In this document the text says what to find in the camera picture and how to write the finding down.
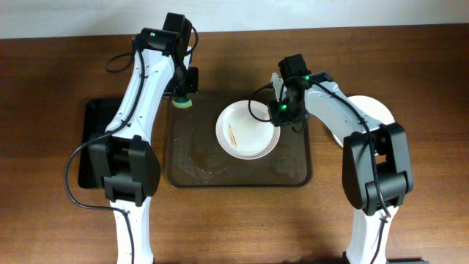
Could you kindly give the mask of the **white plate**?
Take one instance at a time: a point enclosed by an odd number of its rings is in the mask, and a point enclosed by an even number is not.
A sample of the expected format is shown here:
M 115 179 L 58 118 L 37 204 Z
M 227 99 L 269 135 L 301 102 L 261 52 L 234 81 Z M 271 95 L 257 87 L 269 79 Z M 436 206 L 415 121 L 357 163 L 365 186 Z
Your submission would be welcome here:
M 276 147 L 281 128 L 260 119 L 269 117 L 268 107 L 255 100 L 239 100 L 228 105 L 218 116 L 215 135 L 222 149 L 235 158 L 255 160 Z
M 391 123 L 395 122 L 391 111 L 383 103 L 374 98 L 365 95 L 353 95 L 348 96 L 347 99 L 357 109 L 361 110 L 363 113 L 362 117 L 364 117 L 366 120 L 372 118 L 384 125 L 390 125 Z M 343 120 L 339 127 L 337 125 L 334 125 L 332 128 L 328 126 L 328 130 L 331 132 L 334 140 L 340 147 L 343 147 L 344 138 L 351 135 L 353 132 L 366 132 L 365 128 L 358 120 L 352 122 L 352 124 L 349 124 L 346 120 Z

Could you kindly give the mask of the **green yellow sponge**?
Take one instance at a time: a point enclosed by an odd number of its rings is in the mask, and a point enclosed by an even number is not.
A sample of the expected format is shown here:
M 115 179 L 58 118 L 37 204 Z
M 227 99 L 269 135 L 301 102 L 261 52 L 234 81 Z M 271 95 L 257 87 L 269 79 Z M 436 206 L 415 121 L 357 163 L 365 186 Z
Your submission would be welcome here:
M 172 100 L 172 105 L 178 109 L 187 109 L 192 107 L 192 100 L 188 96 L 178 96 Z

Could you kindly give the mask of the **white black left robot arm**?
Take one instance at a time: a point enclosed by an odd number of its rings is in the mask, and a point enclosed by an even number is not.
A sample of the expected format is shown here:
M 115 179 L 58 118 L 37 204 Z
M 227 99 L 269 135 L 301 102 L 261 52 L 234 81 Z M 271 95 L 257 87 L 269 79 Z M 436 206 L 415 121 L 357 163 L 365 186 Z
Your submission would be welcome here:
M 117 228 L 118 263 L 153 263 L 149 205 L 161 165 L 151 137 L 164 98 L 188 108 L 198 90 L 198 70 L 190 65 L 196 30 L 181 14 L 168 13 L 162 29 L 144 28 L 132 40 L 133 72 L 113 119 L 87 147 L 96 183 L 103 188 Z

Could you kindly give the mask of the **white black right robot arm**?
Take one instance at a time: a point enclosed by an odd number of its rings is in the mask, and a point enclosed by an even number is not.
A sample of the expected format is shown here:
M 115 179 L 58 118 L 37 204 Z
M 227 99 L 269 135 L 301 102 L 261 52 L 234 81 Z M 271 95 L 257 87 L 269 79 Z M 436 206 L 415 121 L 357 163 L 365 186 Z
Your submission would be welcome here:
M 342 143 L 342 186 L 354 208 L 347 263 L 386 263 L 391 222 L 413 190 L 410 151 L 404 128 L 384 124 L 356 106 L 325 71 L 311 72 L 301 54 L 278 63 L 269 102 L 274 126 L 318 118 Z

